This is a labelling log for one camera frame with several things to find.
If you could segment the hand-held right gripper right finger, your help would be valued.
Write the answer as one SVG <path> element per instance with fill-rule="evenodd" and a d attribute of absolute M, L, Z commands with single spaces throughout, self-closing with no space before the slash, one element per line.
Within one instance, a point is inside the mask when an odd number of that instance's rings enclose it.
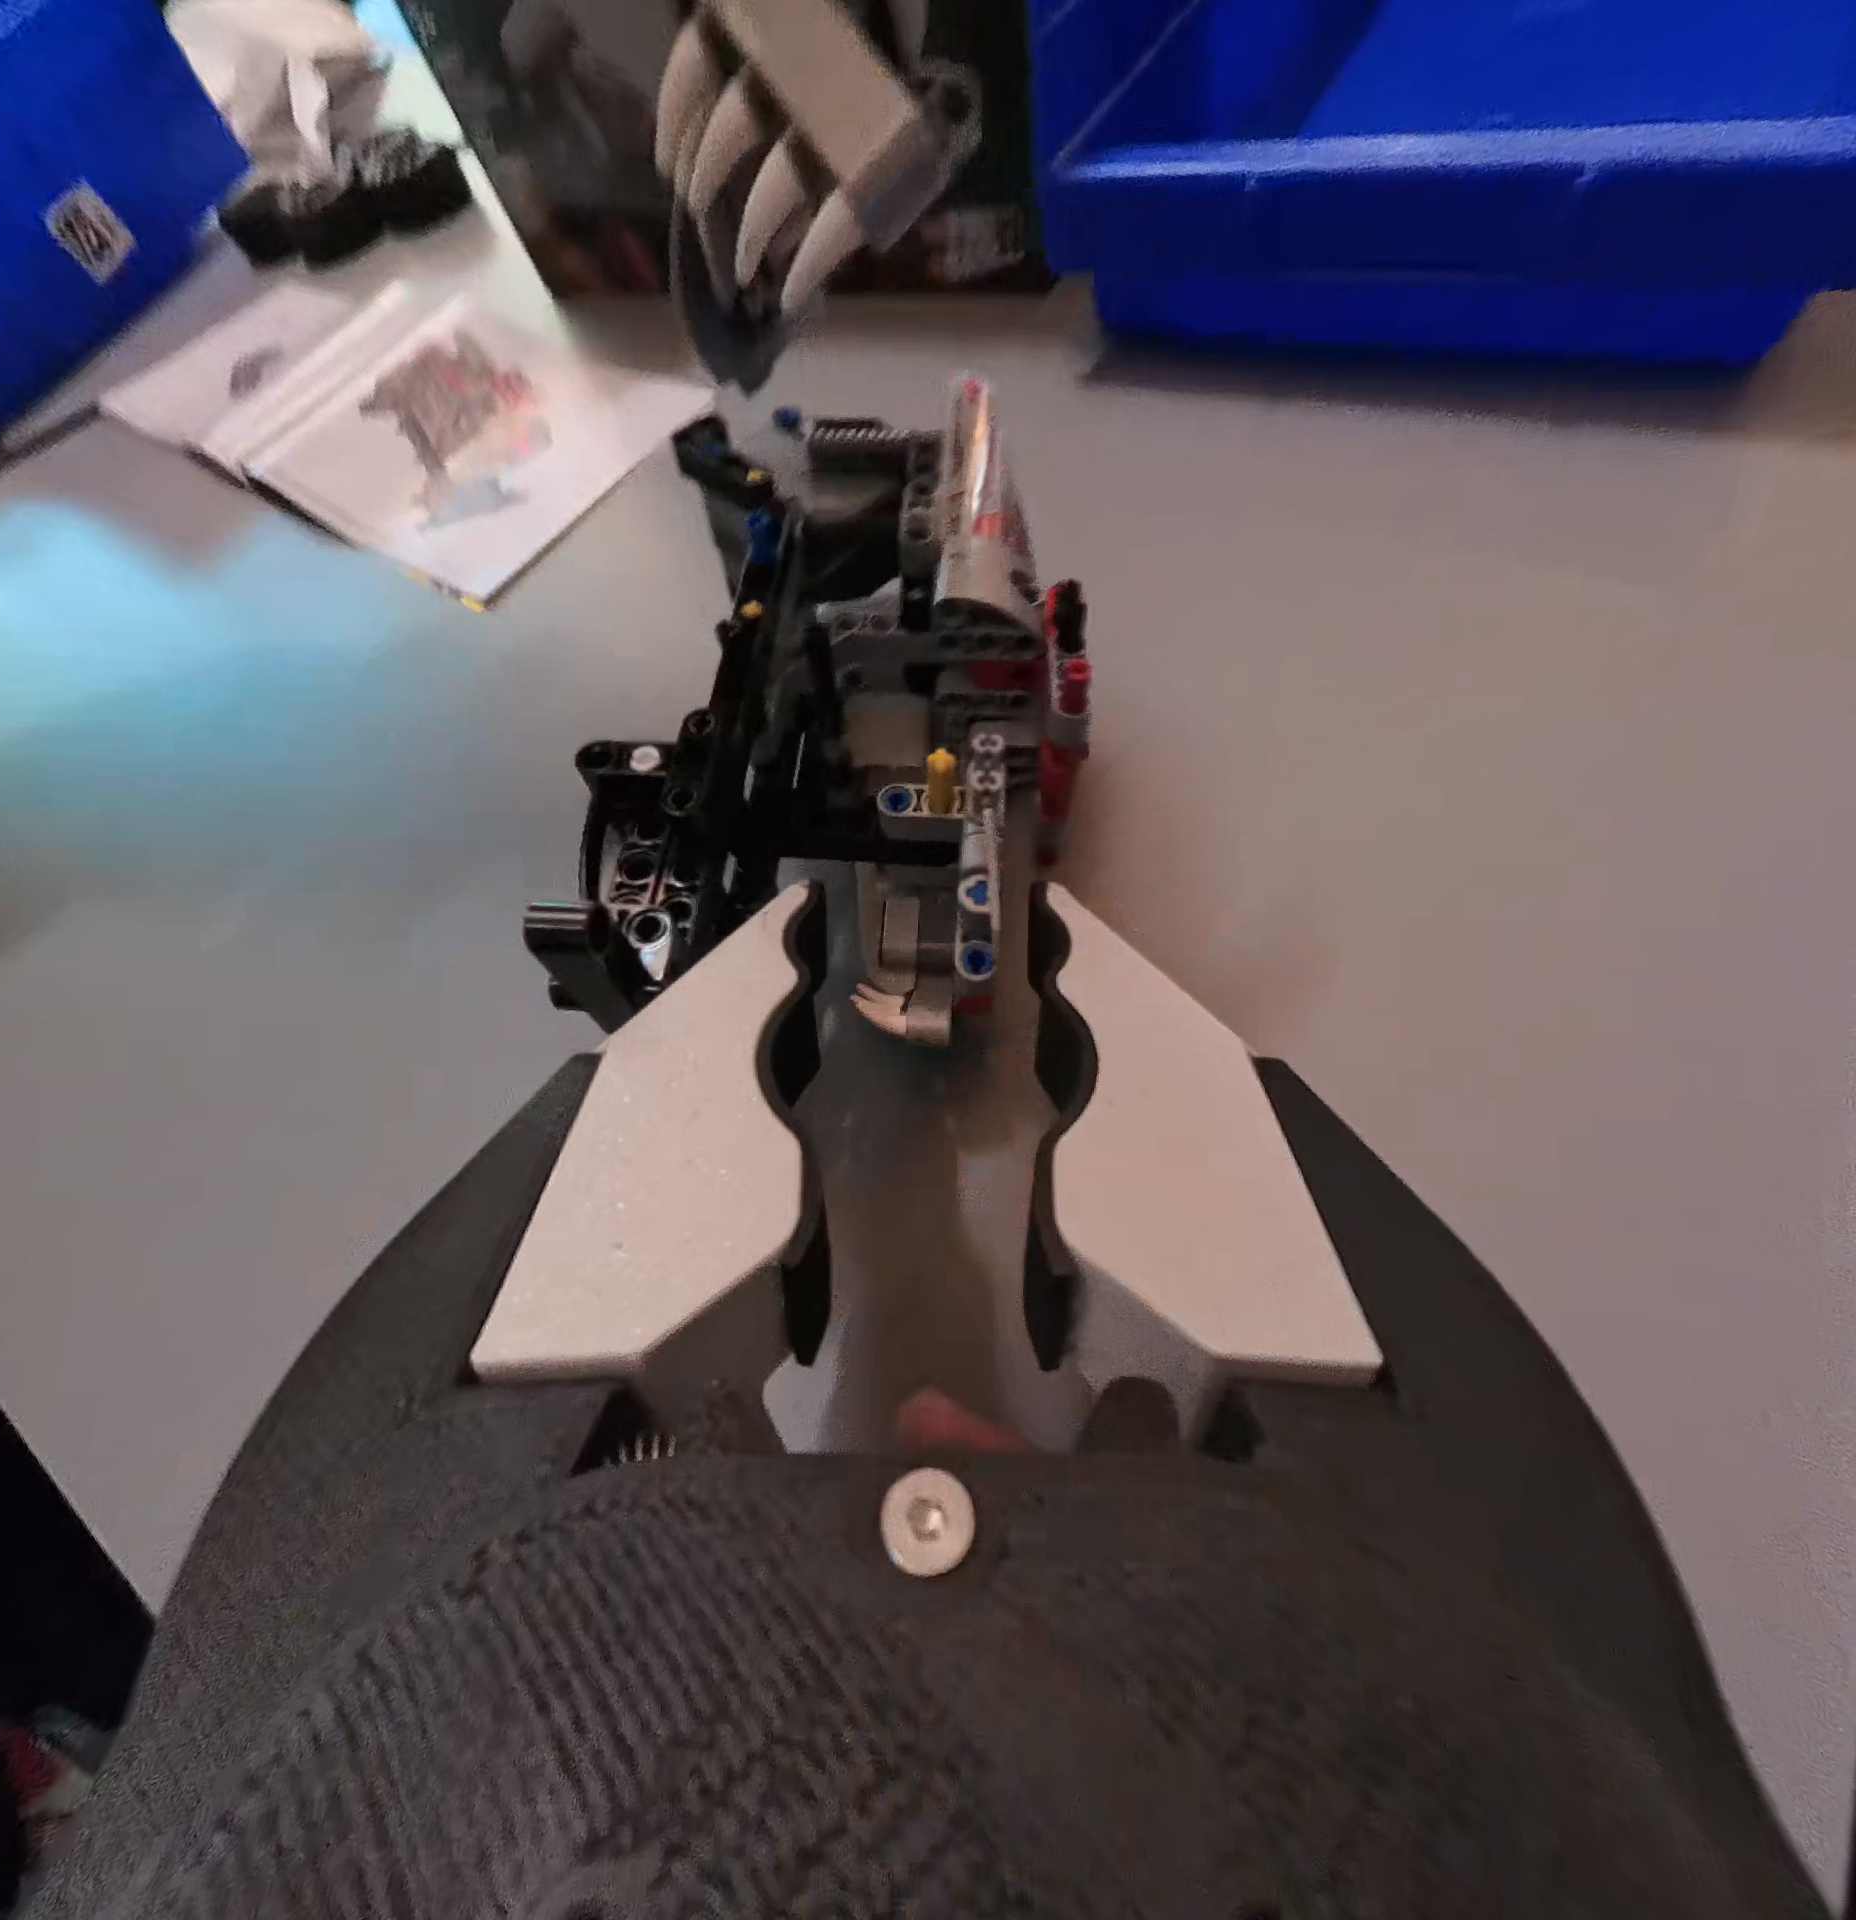
<path fill-rule="evenodd" d="M 1061 885 L 1031 892 L 1026 1330 L 1092 1389 L 1368 1389 L 1383 1354 L 1251 1049 Z"/>

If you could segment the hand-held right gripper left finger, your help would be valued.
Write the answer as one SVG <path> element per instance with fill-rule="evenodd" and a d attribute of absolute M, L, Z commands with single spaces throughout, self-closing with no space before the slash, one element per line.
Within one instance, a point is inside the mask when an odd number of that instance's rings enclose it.
<path fill-rule="evenodd" d="M 823 890 L 794 883 L 600 1049 L 468 1354 L 475 1381 L 767 1381 L 830 1320 Z"/>

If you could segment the grey red brick truck model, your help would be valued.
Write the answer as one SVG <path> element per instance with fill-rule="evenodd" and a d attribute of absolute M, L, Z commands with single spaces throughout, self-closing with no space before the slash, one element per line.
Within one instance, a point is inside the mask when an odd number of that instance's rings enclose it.
<path fill-rule="evenodd" d="M 1077 581 L 1044 582 L 993 382 L 941 418 L 782 408 L 792 475 L 707 413 L 669 442 L 730 607 L 700 706 L 669 736 L 595 739 L 578 899 L 521 936 L 555 1011 L 612 1035 L 711 956 L 786 869 L 847 869 L 851 1011 L 945 1049 L 993 998 L 1011 928 L 1011 812 L 1056 856 L 1090 751 Z"/>

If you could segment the grey desk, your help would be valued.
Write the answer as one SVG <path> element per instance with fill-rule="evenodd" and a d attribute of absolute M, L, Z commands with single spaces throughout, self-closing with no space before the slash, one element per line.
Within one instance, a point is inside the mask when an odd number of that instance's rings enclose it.
<path fill-rule="evenodd" d="M 982 372 L 1099 688 L 1066 880 L 1508 1289 L 1831 1902 L 1856 1824 L 1856 297 L 1746 385 L 1103 348 Z M 489 613 L 94 418 L 0 471 L 0 1404 L 152 1609 L 363 1264 L 574 1050 L 575 751 L 723 608 L 659 459 Z"/>

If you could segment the person's right hand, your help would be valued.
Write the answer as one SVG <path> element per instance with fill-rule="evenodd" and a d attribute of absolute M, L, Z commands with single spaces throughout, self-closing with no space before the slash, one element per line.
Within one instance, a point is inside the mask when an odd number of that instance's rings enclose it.
<path fill-rule="evenodd" d="M 1029 1442 L 938 1389 L 919 1389 L 895 1409 L 895 1449 L 922 1456 L 1017 1456 Z"/>

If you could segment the white instruction booklet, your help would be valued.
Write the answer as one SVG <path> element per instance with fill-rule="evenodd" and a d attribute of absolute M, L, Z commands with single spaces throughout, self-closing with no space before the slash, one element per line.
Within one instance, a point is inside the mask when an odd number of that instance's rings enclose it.
<path fill-rule="evenodd" d="M 97 408 L 470 607 L 711 407 L 489 302 L 277 282 Z"/>

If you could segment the blue plastic bin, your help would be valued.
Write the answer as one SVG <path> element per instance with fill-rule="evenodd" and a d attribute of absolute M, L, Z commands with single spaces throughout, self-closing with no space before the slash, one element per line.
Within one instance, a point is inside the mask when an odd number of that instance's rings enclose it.
<path fill-rule="evenodd" d="M 1029 4 L 1117 339 L 1743 372 L 1856 291 L 1856 3 Z"/>

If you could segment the black toy set box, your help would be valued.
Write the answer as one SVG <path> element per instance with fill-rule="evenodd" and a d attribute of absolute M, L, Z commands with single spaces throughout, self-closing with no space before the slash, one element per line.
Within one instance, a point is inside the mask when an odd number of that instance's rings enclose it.
<path fill-rule="evenodd" d="M 889 253 L 825 292 L 1044 295 L 1021 4 L 907 4 L 930 57 L 970 68 L 982 137 L 940 202 Z M 558 299 L 669 289 L 669 189 L 654 164 L 661 72 L 687 4 L 399 4 L 486 180 Z"/>

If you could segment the blue bin with square tag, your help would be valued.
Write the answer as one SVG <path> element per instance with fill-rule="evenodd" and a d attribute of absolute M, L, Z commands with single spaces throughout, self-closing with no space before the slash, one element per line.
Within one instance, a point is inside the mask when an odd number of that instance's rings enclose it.
<path fill-rule="evenodd" d="M 147 3 L 0 3 L 0 435 L 194 262 L 248 156 Z"/>

